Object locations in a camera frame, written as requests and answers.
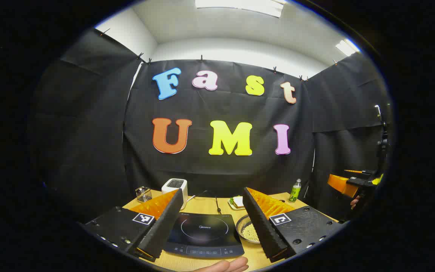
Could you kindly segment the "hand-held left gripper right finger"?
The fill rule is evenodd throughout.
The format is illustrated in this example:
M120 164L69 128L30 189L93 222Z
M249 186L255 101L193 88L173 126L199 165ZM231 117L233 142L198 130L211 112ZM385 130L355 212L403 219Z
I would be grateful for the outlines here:
M310 206L294 208L252 188L243 190L247 215L271 262L304 255L345 227Z

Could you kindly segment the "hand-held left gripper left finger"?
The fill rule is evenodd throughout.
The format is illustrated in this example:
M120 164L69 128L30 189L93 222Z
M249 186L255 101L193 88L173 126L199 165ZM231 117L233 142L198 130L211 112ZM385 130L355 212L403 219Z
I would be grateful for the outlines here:
M132 208L114 207L83 224L83 229L133 258L160 257L184 203L178 188Z

